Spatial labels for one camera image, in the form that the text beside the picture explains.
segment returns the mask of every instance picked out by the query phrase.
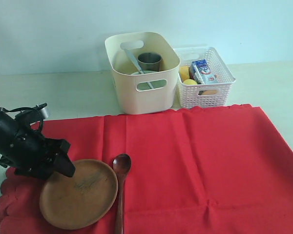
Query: metal cup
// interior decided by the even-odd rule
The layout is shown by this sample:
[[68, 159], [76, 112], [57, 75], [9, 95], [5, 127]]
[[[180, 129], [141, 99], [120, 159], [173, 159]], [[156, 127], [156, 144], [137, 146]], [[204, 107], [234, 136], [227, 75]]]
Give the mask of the metal cup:
[[138, 63], [143, 71], [160, 71], [162, 57], [157, 53], [143, 53], [138, 56]]

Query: table surface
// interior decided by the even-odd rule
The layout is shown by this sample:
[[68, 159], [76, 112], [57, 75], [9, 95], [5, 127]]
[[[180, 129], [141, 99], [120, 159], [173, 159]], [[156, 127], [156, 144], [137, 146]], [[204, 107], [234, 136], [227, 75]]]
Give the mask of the table surface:
[[[293, 150], [293, 62], [229, 65], [236, 77], [226, 105], [260, 106]], [[49, 119], [118, 115], [110, 71], [0, 76], [0, 106], [48, 103]], [[176, 98], [174, 109], [180, 108]], [[0, 185], [5, 169], [0, 166]]]

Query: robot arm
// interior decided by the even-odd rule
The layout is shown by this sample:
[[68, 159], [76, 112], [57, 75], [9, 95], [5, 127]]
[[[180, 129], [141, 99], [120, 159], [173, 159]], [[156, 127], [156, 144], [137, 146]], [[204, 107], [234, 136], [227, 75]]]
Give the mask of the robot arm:
[[[0, 107], [0, 165], [15, 167], [15, 174], [47, 179], [59, 172], [72, 177], [75, 167], [67, 156], [70, 144], [64, 139], [45, 138], [41, 133], [48, 117], [47, 104], [11, 111]], [[12, 119], [7, 112], [20, 112]], [[40, 122], [33, 130], [31, 124]]]

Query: white plastic basket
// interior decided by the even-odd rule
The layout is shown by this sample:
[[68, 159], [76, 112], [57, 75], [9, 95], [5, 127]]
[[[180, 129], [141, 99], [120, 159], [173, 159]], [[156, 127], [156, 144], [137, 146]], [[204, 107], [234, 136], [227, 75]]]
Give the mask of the white plastic basket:
[[[178, 96], [183, 108], [214, 107], [225, 105], [235, 78], [213, 47], [189, 47], [174, 49], [181, 60], [181, 66], [190, 66], [192, 61], [206, 59], [218, 84], [185, 85], [178, 78]], [[199, 95], [205, 90], [216, 90], [213, 95]]]
[[[137, 57], [144, 52], [156, 52], [162, 56], [160, 72], [132, 75], [137, 69], [121, 48]], [[105, 47], [112, 67], [118, 102], [126, 114], [154, 113], [169, 109], [173, 105], [180, 59], [166, 40], [157, 33], [140, 32], [120, 34], [107, 38]], [[146, 82], [164, 81], [164, 86], [154, 89], [139, 89]]]

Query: red cloth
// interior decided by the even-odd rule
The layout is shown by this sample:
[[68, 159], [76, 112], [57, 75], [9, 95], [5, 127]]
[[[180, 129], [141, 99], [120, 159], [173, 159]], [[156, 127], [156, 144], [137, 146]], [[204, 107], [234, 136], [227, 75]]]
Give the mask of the red cloth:
[[[125, 234], [293, 234], [293, 152], [260, 108], [168, 110], [47, 121], [72, 160], [132, 158]], [[0, 234], [113, 233], [116, 206], [96, 224], [65, 231], [39, 211], [43, 182], [7, 171]]]

